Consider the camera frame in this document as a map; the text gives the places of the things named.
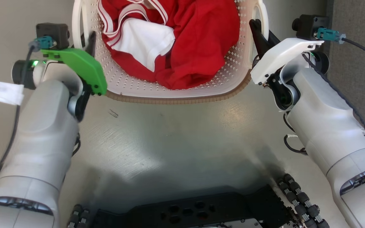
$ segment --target basket handle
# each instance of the basket handle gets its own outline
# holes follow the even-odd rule
[[[268,14],[267,14],[266,5],[263,3],[263,0],[258,0],[255,3],[254,7],[258,8],[258,10],[260,12],[261,32],[262,32],[264,38],[266,38],[266,40],[268,40],[268,34],[270,31],[270,28],[268,27]]]
[[[73,7],[73,20],[72,20],[72,30],[73,30],[73,42],[74,48],[83,49],[81,43],[81,31],[80,31],[80,18],[82,12],[82,21],[84,28],[84,42],[85,46],[88,46],[88,39],[90,37],[90,28],[88,27],[88,8],[85,0],[74,0]]]
[[[267,14],[267,8],[266,8],[266,5],[263,3],[263,0],[254,0],[255,3],[254,3],[254,6],[252,9],[253,13],[252,15],[255,16],[255,9],[258,9],[259,12],[260,12],[260,21],[261,21],[261,31],[262,31],[262,34],[264,36],[264,38],[266,40],[268,40],[268,34],[270,32],[270,29],[268,27],[268,14]],[[250,29],[250,27],[248,27],[248,36],[252,37],[252,31]],[[251,43],[250,47],[249,47],[249,57],[247,58],[248,59],[248,66],[249,66],[249,69],[252,68],[252,56],[253,56],[253,43]]]

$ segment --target floor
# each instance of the floor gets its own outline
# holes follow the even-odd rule
[[[271,30],[279,39],[294,36],[291,23],[301,14],[325,12],[323,1],[265,4]],[[94,97],[80,133],[81,149],[60,197],[63,224],[76,203],[121,213],[164,200],[247,193],[287,172],[319,205],[331,227],[348,227],[319,168],[284,146],[283,137],[290,130],[271,91],[260,86],[249,84],[225,101],[192,105]],[[292,143],[301,147],[296,139]]]

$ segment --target label tag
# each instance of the label tag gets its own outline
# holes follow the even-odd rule
[[[0,82],[0,102],[20,105],[23,100],[23,85]]]

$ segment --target cable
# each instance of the cable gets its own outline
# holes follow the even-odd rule
[[[78,133],[78,135],[77,135],[77,139],[75,140],[75,145],[74,146],[77,146],[77,148],[74,149],[72,156],[74,156],[81,147],[80,133]]]
[[[354,41],[351,41],[351,40],[346,39],[346,38],[342,38],[342,40],[343,40],[344,42],[347,42],[347,43],[349,43],[349,44],[352,44],[352,45],[354,45],[354,46],[356,46],[356,47],[358,47],[358,48],[362,49],[363,51],[365,51],[365,47],[363,47],[362,45],[360,45],[360,44],[358,44],[358,43],[356,43],[356,42],[354,42]]]
[[[287,122],[287,118],[285,118],[285,112],[284,112],[284,115],[283,115],[283,119],[284,119],[284,123],[285,123],[285,125],[287,125],[287,127],[288,127],[289,129],[291,129],[291,131],[295,132],[295,131],[294,131],[294,128],[292,128],[292,127],[290,126],[290,124],[288,124],[288,122]]]
[[[29,61],[30,61],[30,56],[32,55],[32,52],[33,52],[33,49],[35,49],[35,47],[32,45],[29,47],[29,51],[28,51],[28,54],[26,56],[26,61],[25,61],[25,65],[23,65],[23,68],[22,68],[22,72],[21,72],[21,84],[23,85],[25,83],[25,76],[26,76],[26,70],[27,70],[27,67],[29,65]],[[0,171],[4,165],[4,161],[6,159],[6,156],[8,156],[8,153],[12,147],[12,144],[13,144],[13,141],[15,139],[15,135],[16,135],[16,130],[18,128],[18,122],[19,122],[19,113],[21,111],[21,106],[20,105],[17,105],[16,106],[16,112],[15,112],[15,119],[14,119],[14,122],[13,122],[13,129],[12,129],[12,134],[10,136],[10,140],[9,140],[9,143],[8,143],[8,146],[6,147],[6,150],[3,154],[3,156],[1,157],[0,159]]]
[[[337,92],[337,94],[339,95],[339,97],[341,97],[345,102],[346,102],[346,104],[350,107],[350,108],[352,108],[353,109],[353,111],[354,111],[354,113],[356,114],[356,116],[357,117],[359,117],[359,120],[360,120],[360,122],[361,122],[361,124],[363,125],[363,127],[364,127],[364,130],[365,130],[365,121],[364,121],[364,119],[362,118],[362,116],[361,116],[361,114],[359,113],[359,111],[357,111],[357,109],[354,107],[354,105],[352,105],[351,103],[350,103],[350,101],[345,97],[345,95],[343,95],[343,93],[342,92],[340,92],[340,90],[335,86],[335,85],[333,85],[332,84],[332,82],[331,81],[329,81],[329,79],[328,78],[326,78],[323,74],[322,74],[322,72],[320,72],[317,68],[316,68],[316,66],[304,55],[304,54],[302,54],[302,56],[304,57],[304,59],[308,62],[308,64],[310,65],[310,67],[312,67],[321,77],[322,77],[322,79],[325,81],[325,82],[327,82],[329,85],[330,85],[330,87],[334,90],[334,91],[336,91]]]
[[[298,153],[298,154],[303,154],[303,155],[308,156],[308,154],[307,154],[307,152],[306,152],[306,150],[305,150],[305,147],[304,147],[304,148],[302,148],[302,149],[300,149],[300,150],[296,150],[296,149],[292,148],[292,147],[288,144],[288,142],[287,142],[287,138],[288,138],[288,135],[285,135],[285,136],[284,136],[284,144],[285,144],[285,146],[287,146],[287,148],[288,148],[289,150],[291,150],[292,152]]]

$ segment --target laundry basket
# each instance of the laundry basket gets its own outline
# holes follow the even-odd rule
[[[75,48],[81,46],[80,19],[84,34],[97,32],[95,58],[101,63],[108,83],[107,96],[119,101],[147,104],[191,104],[224,100],[233,97],[250,82],[252,68],[253,37],[249,21],[260,12],[263,34],[268,37],[268,17],[262,0],[235,1],[240,16],[238,43],[225,56],[223,66],[208,83],[186,90],[169,90],[158,83],[147,82],[129,76],[111,58],[102,41],[103,22],[98,15],[98,0],[75,0],[73,9],[73,40]]]

